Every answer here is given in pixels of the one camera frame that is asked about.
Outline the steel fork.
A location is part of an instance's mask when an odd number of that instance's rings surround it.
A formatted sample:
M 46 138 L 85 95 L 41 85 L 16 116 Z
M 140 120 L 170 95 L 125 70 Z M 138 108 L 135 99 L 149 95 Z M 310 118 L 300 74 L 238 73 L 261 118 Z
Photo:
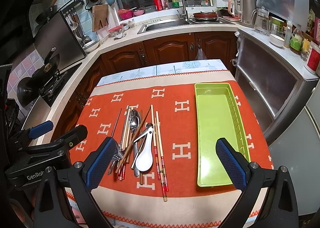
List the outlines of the steel fork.
M 123 158 L 123 154 L 124 152 L 121 150 L 121 147 L 120 145 L 117 145 L 116 146 L 116 152 L 114 154 L 114 156 L 112 157 L 112 160 L 110 162 L 110 166 L 108 168 L 108 171 L 107 171 L 107 175 L 111 175 L 113 169 L 114 169 L 114 166 L 115 164 L 121 160 Z

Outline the brown wooden chopstick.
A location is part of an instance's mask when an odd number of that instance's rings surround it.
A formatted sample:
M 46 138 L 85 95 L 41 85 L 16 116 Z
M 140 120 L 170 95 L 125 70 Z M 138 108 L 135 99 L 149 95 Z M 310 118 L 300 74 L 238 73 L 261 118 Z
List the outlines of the brown wooden chopstick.
M 146 121 L 146 119 L 147 119 L 147 117 L 148 117 L 148 114 L 149 114 L 150 110 L 151 110 L 151 107 L 149 107 L 148 111 L 147 111 L 146 114 L 145 114 L 145 117 L 142 119 L 142 121 L 140 122 L 140 125 L 138 126 L 138 128 L 137 128 L 137 130 L 136 130 L 136 132 L 135 132 L 135 134 L 132 136 L 129 145 L 128 145 L 127 148 L 125 149 L 125 153 L 124 153 L 124 155 L 123 155 L 123 158 L 120 160 L 119 166 L 118 166 L 117 169 L 115 170 L 115 173 L 119 173 L 119 171 L 120 171 L 121 168 L 122 168 L 122 165 L 126 162 L 126 158 L 131 154 L 131 150 L 132 150 L 133 143 L 134 143 L 134 141 L 137 139 L 138 134 L 139 134 L 141 128 L 144 126 L 145 121 Z

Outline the white ceramic spoon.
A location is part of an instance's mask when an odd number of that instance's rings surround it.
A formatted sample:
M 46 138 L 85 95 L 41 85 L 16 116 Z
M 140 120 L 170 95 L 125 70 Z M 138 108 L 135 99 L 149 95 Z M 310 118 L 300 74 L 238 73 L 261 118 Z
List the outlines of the white ceramic spoon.
M 144 148 L 136 159 L 136 168 L 140 172 L 148 171 L 153 164 L 152 157 L 152 138 L 153 138 L 153 127 L 149 127 L 146 132 L 146 140 Z

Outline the red-banded bamboo chopstick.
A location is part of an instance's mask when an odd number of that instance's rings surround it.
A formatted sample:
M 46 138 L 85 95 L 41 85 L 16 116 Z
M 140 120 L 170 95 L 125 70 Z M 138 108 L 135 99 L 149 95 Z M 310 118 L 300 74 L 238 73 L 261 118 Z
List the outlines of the red-banded bamboo chopstick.
M 156 140 L 156 121 L 155 121 L 155 117 L 154 117 L 154 110 L 153 110 L 152 104 L 151 104 L 151 119 L 152 119 L 152 124 L 153 124 L 153 150 L 155 153 L 157 178 L 158 178 L 158 180 L 161 180 L 161 171 L 160 171 L 159 160 L 158 160 L 158 150 L 157 150 L 157 140 Z
M 156 140 L 157 140 L 158 160 L 159 160 L 159 166 L 160 166 L 160 171 L 161 171 L 162 196 L 163 196 L 163 201 L 167 202 L 168 198 L 167 198 L 167 192 L 165 191 L 165 187 L 164 187 L 163 170 L 162 170 L 162 165 L 161 165 L 161 156 L 160 156 L 159 140 L 158 140 L 157 122 L 156 122 Z
M 163 170 L 164 187 L 165 187 L 165 191 L 168 192 L 169 186 L 168 186 L 167 171 L 166 171 L 165 162 L 164 162 L 163 144 L 162 144 L 161 128 L 160 128 L 160 120 L 159 120 L 158 111 L 156 111 L 156 122 L 157 122 L 157 129 L 158 129 L 158 140 L 159 140 L 159 149 L 160 149 L 160 156 L 161 156 L 161 165 L 162 165 L 162 170 Z

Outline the twisted metal chopstick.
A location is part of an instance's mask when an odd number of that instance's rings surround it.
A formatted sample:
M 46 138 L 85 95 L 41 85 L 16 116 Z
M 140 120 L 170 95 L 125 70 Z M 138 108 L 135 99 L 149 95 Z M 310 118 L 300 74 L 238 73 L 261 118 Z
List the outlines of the twisted metal chopstick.
M 116 121 L 114 123 L 114 127 L 113 127 L 112 132 L 111 132 L 111 137 L 114 136 L 114 133 L 116 131 L 116 127 L 117 127 L 117 124 L 118 124 L 118 121 L 119 121 L 119 118 L 120 118 L 120 115 L 121 115 L 121 111 L 122 111 L 122 108 L 120 108 L 120 110 L 119 110 L 119 112 L 117 114 Z

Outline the large steel spoon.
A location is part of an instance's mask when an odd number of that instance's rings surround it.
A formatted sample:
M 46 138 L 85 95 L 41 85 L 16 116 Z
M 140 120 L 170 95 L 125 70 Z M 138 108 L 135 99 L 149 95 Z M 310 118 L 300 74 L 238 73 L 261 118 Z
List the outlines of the large steel spoon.
M 130 123 L 129 123 L 130 130 L 131 130 L 132 134 L 134 135 L 138 126 L 140 125 L 140 114 L 137 110 L 132 109 L 130 111 L 129 118 L 130 118 Z M 134 171 L 135 177 L 140 176 L 139 170 L 136 167 L 136 156 L 137 155 L 138 155 L 138 145 L 137 145 L 137 143 L 134 143 L 133 144 L 133 163 L 131 165 L 131 168 Z

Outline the steel soup spoon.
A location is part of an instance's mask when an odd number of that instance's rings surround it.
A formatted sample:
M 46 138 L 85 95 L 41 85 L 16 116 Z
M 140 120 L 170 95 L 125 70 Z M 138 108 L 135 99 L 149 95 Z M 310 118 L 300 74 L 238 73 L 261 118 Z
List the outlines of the steel soup spoon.
M 145 135 L 146 135 L 146 132 L 147 132 L 149 127 L 153 127 L 153 124 L 152 123 L 148 123 L 146 125 L 146 128 L 144 129 L 144 131 L 137 137 L 137 139 L 134 141 L 134 143 L 138 142 L 142 138 L 145 138 L 145 140 L 146 140 L 146 136 Z

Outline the black range hood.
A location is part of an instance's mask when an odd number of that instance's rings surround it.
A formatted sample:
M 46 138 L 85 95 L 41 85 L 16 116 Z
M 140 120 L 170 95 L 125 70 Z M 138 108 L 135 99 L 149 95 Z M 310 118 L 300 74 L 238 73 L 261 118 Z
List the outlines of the black range hood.
M 61 12 L 57 12 L 34 37 L 34 45 L 44 59 L 56 47 L 53 55 L 60 55 L 59 70 L 84 59 L 86 54 Z

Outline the wooden cutting board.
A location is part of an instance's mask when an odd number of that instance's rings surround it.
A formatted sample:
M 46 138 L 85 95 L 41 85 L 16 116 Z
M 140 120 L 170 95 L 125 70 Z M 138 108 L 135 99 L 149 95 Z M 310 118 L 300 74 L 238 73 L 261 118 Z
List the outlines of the wooden cutting board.
M 108 4 L 98 4 L 92 7 L 92 31 L 96 32 L 108 25 Z

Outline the steel sink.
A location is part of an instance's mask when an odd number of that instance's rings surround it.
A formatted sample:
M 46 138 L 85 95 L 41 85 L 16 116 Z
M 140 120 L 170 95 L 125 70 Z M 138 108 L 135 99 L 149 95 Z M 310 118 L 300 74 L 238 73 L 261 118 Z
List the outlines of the steel sink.
M 177 26 L 185 26 L 189 25 L 190 22 L 187 20 L 181 20 L 181 19 L 171 19 L 171 20 L 165 20 L 165 21 L 157 21 L 154 23 L 149 23 L 142 25 L 140 30 L 137 34 L 142 34 L 145 32 L 153 31 L 153 30 L 159 30 L 163 28 L 170 28 L 170 27 L 177 27 Z

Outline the red white canister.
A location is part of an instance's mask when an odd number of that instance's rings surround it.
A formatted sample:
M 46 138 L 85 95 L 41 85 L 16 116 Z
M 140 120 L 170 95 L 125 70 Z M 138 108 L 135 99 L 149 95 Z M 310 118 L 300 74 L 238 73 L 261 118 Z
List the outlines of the red white canister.
M 314 42 L 310 42 L 307 61 L 304 67 L 312 74 L 316 74 L 317 67 L 320 60 L 320 49 L 319 45 Z

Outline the red spray bottle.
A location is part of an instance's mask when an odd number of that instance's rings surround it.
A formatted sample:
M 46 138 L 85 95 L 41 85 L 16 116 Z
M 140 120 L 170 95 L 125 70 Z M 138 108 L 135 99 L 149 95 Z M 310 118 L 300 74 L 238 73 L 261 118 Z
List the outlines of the red spray bottle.
M 163 6 L 162 6 L 162 3 L 161 3 L 161 0 L 154 0 L 154 3 L 155 3 L 155 7 L 156 7 L 157 11 L 163 10 Z

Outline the green label bottle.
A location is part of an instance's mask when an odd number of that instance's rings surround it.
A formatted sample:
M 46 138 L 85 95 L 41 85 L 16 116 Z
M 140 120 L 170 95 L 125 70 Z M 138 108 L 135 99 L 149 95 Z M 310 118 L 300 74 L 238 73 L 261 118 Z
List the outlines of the green label bottle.
M 294 29 L 294 31 L 292 32 L 291 39 L 290 39 L 290 49 L 292 52 L 300 55 L 303 39 L 304 37 L 303 37 L 303 32 L 301 30 L 301 25 L 298 24 Z

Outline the glass teapot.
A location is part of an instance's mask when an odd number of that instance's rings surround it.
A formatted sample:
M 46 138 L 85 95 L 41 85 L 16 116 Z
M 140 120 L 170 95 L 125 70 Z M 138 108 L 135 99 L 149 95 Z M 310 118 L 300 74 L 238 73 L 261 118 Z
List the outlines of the glass teapot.
M 251 15 L 251 22 L 253 28 L 257 33 L 269 36 L 270 34 L 270 20 L 269 11 L 265 7 L 253 10 Z

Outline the steel electric kettle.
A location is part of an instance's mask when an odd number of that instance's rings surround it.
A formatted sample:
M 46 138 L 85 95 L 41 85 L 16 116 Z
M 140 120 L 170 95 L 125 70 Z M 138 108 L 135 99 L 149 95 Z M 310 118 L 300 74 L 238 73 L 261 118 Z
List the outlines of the steel electric kettle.
M 257 0 L 229 0 L 228 12 L 232 17 L 240 20 L 240 24 L 253 28 L 253 11 L 257 8 Z

